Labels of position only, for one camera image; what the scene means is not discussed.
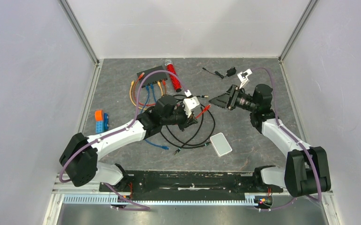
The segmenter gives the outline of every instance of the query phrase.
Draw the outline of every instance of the robotic arm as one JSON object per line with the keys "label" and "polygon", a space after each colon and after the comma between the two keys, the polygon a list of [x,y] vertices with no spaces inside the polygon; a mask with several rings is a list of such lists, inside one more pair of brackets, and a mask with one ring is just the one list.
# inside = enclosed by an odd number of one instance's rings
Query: robotic arm
{"label": "robotic arm", "polygon": [[[127,144],[149,138],[159,133],[165,125],[178,125],[183,131],[190,125],[196,124],[197,119],[193,110],[199,106],[199,101],[190,92],[186,92],[186,95],[187,98],[180,105],[177,105],[177,100],[173,96],[164,95],[155,106],[138,115],[135,123],[129,128],[127,127],[132,120],[98,135],[85,137],[82,133],[75,134],[59,159],[62,166],[82,146],[94,143],[77,155],[66,168],[74,186],[80,187],[91,181],[116,185],[123,178],[124,170],[120,165],[99,162],[103,156]],[[126,128],[124,131],[110,135],[124,128]]]}
{"label": "robotic arm", "polygon": [[[241,87],[249,80],[251,71],[239,73]],[[286,167],[263,166],[255,169],[254,176],[258,184],[272,184],[286,188],[293,197],[317,193],[317,185],[311,165],[304,153],[303,145],[312,156],[316,167],[321,191],[331,189],[328,160],[322,147],[312,147],[303,142],[284,126],[281,120],[276,119],[271,109],[272,88],[265,84],[258,84],[253,95],[246,94],[243,88],[232,85],[229,90],[211,99],[209,102],[221,108],[234,110],[242,108],[250,112],[250,122],[259,133],[269,138],[287,158]]]}

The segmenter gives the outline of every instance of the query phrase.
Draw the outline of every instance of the red cylinder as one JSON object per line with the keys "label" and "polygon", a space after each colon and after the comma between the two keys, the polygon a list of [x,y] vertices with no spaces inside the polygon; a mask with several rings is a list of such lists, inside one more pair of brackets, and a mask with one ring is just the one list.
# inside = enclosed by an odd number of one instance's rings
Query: red cylinder
{"label": "red cylinder", "polygon": [[[169,72],[172,72],[177,75],[175,68],[173,67],[172,60],[166,60],[165,66],[167,67],[167,70]],[[172,75],[169,75],[169,77],[170,77],[170,80],[172,81],[173,89],[175,89],[176,92],[181,92],[182,86],[180,86],[180,82]]]}

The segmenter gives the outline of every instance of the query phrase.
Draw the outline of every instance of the white rectangular device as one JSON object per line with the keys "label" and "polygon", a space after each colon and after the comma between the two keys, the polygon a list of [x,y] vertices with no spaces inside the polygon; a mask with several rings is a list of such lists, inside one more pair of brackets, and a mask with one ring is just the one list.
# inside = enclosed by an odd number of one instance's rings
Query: white rectangular device
{"label": "white rectangular device", "polygon": [[219,157],[229,154],[233,150],[223,133],[211,136],[210,140]]}

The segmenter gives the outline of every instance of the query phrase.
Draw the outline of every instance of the blue and orange toy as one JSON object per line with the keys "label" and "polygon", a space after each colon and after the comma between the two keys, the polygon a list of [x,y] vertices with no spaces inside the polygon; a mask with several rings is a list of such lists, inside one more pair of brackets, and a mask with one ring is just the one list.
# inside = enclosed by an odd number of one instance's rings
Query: blue and orange toy
{"label": "blue and orange toy", "polygon": [[95,111],[96,133],[100,134],[109,130],[109,115],[103,110]]}

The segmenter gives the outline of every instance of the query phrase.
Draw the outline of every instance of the white wall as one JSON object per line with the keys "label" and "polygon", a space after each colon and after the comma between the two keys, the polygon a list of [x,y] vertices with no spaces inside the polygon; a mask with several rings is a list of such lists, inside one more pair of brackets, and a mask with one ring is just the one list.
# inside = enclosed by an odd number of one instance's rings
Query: white wall
{"label": "white wall", "polygon": [[361,224],[361,1],[319,1],[285,59],[308,140],[328,153],[344,224]]}
{"label": "white wall", "polygon": [[92,74],[56,0],[0,0],[0,224],[42,223]]}
{"label": "white wall", "polygon": [[279,56],[308,0],[68,0],[99,58]]}

